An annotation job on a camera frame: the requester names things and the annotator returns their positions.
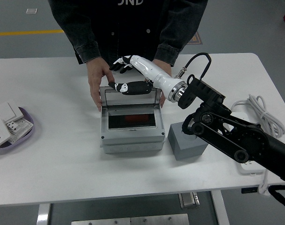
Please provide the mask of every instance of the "gray block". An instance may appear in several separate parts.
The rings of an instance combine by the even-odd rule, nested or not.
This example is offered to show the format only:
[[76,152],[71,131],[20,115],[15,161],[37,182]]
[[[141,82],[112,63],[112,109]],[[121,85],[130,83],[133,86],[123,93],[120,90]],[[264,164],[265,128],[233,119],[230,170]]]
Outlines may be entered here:
[[208,143],[195,135],[184,134],[182,124],[174,123],[169,128],[168,140],[176,160],[202,155]]

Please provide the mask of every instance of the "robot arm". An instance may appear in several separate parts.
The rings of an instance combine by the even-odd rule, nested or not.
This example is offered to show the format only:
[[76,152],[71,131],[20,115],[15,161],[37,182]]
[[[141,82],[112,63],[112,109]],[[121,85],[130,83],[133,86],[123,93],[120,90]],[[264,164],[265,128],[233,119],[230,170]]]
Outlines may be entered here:
[[[175,78],[171,78],[149,60],[136,55],[120,58],[111,69],[119,70],[125,66],[124,71],[126,71],[129,67],[135,67],[149,80],[148,84],[162,89],[167,99],[178,102],[182,109],[187,108],[196,97],[199,97],[203,101],[202,104],[182,125],[185,134],[197,135],[239,163],[254,160],[285,181],[284,143],[263,132],[259,124],[231,116],[231,110],[223,105],[225,96],[207,85],[201,78],[197,79],[194,75],[190,75],[187,84],[180,79],[190,62],[199,55],[205,55],[209,60],[201,75],[202,78],[211,63],[207,53],[195,55]],[[223,124],[229,124],[234,128],[227,130]]]

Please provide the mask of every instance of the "screw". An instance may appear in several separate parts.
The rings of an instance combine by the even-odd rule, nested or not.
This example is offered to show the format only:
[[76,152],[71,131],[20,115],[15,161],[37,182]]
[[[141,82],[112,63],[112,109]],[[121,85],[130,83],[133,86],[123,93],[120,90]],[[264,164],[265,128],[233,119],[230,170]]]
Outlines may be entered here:
[[209,114],[202,115],[202,121],[204,123],[211,123],[212,119]]

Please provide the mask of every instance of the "table leg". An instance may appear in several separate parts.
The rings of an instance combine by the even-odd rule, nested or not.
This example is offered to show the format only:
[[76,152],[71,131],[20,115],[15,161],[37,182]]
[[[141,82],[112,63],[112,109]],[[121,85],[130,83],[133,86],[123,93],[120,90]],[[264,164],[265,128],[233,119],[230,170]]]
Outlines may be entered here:
[[223,202],[222,192],[220,190],[211,191],[211,196],[216,210],[218,224],[230,225],[225,204]]
[[48,225],[49,214],[50,214],[50,203],[40,204],[38,211],[37,225]]

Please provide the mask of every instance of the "transparent lid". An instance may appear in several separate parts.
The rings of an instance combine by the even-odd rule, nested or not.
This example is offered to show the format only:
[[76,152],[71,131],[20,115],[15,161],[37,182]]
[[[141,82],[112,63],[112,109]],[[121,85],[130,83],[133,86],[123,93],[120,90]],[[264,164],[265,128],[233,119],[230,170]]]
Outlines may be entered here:
[[118,105],[158,105],[161,89],[152,88],[151,92],[145,95],[124,95],[111,87],[100,87],[100,98],[102,106]]

